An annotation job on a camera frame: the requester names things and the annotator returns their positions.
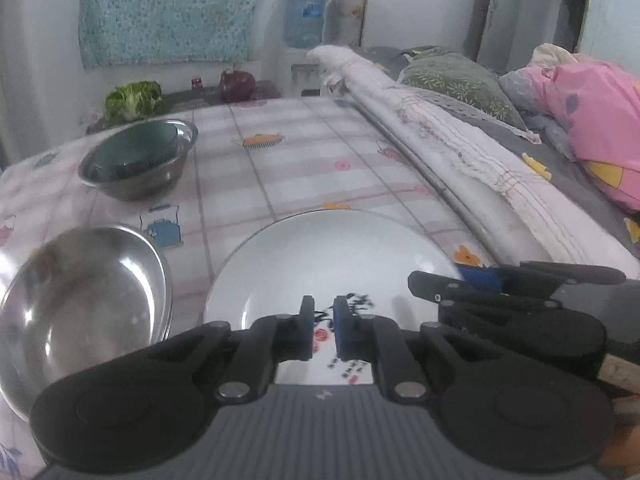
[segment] green leafy vegetable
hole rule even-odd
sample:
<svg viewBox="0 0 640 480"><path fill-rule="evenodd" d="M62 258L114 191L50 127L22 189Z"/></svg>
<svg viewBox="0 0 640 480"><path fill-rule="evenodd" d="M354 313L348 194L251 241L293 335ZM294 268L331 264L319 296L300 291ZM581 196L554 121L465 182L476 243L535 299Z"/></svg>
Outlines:
<svg viewBox="0 0 640 480"><path fill-rule="evenodd" d="M135 121L164 113L162 90L155 81L139 81L118 86L104 101L106 121Z"/></svg>

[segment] tablecloth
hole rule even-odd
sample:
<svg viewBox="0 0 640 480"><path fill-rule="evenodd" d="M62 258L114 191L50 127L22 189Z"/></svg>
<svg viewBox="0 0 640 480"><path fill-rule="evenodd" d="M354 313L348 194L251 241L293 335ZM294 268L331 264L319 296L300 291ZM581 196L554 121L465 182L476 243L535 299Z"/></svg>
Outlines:
<svg viewBox="0 0 640 480"><path fill-rule="evenodd" d="M84 155L117 129L4 172L0 293L28 256L58 234L121 222L164 247L174 289L170 333L183 332L201 323L207 290L242 241L272 222L319 208L376 212L429 235L458 262L492 263L433 187L346 102L270 100L171 117L193 122L200 136L177 186L148 200L119 202L78 178ZM244 146L261 135L272 145ZM0 399L0 480L28 479L43 466L28 425Z"/></svg>

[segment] water bottle label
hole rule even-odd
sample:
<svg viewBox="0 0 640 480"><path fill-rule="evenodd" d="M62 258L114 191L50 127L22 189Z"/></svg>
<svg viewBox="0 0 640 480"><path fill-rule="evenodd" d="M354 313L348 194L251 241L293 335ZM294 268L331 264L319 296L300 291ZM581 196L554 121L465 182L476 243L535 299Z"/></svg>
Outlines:
<svg viewBox="0 0 640 480"><path fill-rule="evenodd" d="M302 9L303 18L320 18L324 9L321 6L314 4L306 4L306 7Z"/></svg>

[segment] gray ribbed surface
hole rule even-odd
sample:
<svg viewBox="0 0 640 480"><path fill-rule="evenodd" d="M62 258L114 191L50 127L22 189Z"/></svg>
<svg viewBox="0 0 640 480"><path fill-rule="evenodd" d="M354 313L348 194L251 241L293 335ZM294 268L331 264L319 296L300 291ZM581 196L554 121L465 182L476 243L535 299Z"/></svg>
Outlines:
<svg viewBox="0 0 640 480"><path fill-rule="evenodd" d="M261 400L223 408L191 449L126 475L53 467L38 480L603 480L590 467L516 475L462 454L428 412L384 400L375 386L271 386Z"/></svg>

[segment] green object in bowl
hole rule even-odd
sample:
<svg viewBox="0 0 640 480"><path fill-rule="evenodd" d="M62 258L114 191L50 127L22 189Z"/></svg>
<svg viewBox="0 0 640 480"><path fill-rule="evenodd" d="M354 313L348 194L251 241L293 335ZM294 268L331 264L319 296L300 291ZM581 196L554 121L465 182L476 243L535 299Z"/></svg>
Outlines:
<svg viewBox="0 0 640 480"><path fill-rule="evenodd" d="M95 176L108 182L143 173L174 158L178 144L178 129L173 124L165 121L135 124L96 148Z"/></svg>

